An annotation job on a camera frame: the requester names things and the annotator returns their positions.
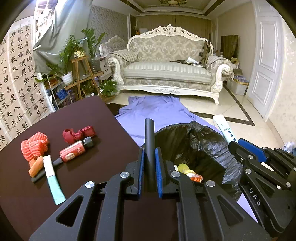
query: wooden plant stand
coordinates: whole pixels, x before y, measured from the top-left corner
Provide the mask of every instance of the wooden plant stand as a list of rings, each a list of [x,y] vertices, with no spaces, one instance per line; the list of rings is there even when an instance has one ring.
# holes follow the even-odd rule
[[[83,79],[83,80],[80,80],[80,79],[79,79],[78,61],[84,61],[84,62],[85,62],[85,65],[86,65],[86,67],[87,67],[87,69],[88,69],[88,71],[89,71],[90,77],[85,78],[85,79]],[[90,66],[89,66],[89,62],[88,62],[86,56],[84,56],[84,57],[80,57],[80,58],[76,58],[76,59],[72,59],[72,65],[73,65],[73,71],[74,71],[74,69],[75,69],[75,73],[76,73],[76,83],[71,84],[71,85],[67,85],[67,86],[64,87],[64,89],[65,89],[65,90],[68,90],[68,89],[70,89],[70,88],[72,88],[72,87],[74,87],[74,86],[77,86],[77,88],[78,88],[78,96],[79,96],[79,99],[81,100],[82,97],[81,97],[80,84],[83,83],[83,82],[85,82],[85,81],[87,81],[87,80],[90,80],[90,79],[91,79],[91,80],[92,80],[92,83],[95,85],[95,87],[96,87],[96,89],[97,89],[97,91],[98,91],[98,93],[99,93],[99,96],[100,96],[101,99],[102,99],[102,94],[101,94],[101,92],[100,92],[100,88],[99,88],[98,85],[96,84],[96,81],[94,80],[94,78],[97,77],[97,76],[102,75],[104,72],[103,72],[103,71],[99,71],[99,72],[93,74],[92,71],[91,71],[91,68],[90,68]]]

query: sofa throw blanket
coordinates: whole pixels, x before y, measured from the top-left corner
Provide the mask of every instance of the sofa throw blanket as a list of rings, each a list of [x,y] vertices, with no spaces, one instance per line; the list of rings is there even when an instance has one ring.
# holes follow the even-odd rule
[[[111,53],[116,54],[129,62],[133,62],[137,59],[137,54],[133,51],[128,51],[127,49],[117,50]]]
[[[214,63],[215,61],[220,60],[220,59],[229,60],[229,59],[226,59],[226,58],[223,58],[223,57],[219,57],[219,56],[211,55],[211,56],[209,56],[208,59],[207,59],[207,64],[212,64],[212,63]]]

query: blue gripper pad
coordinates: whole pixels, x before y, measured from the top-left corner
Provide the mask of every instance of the blue gripper pad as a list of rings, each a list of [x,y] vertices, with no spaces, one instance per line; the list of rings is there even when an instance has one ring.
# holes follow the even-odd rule
[[[141,196],[141,190],[144,182],[144,150],[142,150],[140,171],[139,171],[139,180],[138,180],[138,198]]]
[[[246,148],[249,152],[252,152],[257,157],[258,162],[266,162],[267,158],[261,148],[243,138],[239,139],[238,142],[242,147]]]
[[[157,181],[157,190],[160,198],[163,196],[163,179],[161,175],[160,161],[158,155],[158,149],[155,149],[155,171],[156,171],[156,181]]]

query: purple cloth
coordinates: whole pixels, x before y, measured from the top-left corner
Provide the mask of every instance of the purple cloth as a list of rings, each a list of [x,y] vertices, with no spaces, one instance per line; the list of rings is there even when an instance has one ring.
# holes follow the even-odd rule
[[[215,126],[192,114],[177,97],[131,96],[128,103],[128,106],[119,110],[116,119],[138,146],[145,142],[145,118],[154,120],[155,132],[169,125],[196,121],[222,134]]]

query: striped sofa cushion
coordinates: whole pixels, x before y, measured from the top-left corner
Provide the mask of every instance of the striped sofa cushion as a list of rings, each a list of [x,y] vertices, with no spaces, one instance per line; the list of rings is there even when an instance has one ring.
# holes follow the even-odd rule
[[[135,62],[124,69],[125,78],[177,80],[210,84],[212,76],[205,68],[174,62]]]

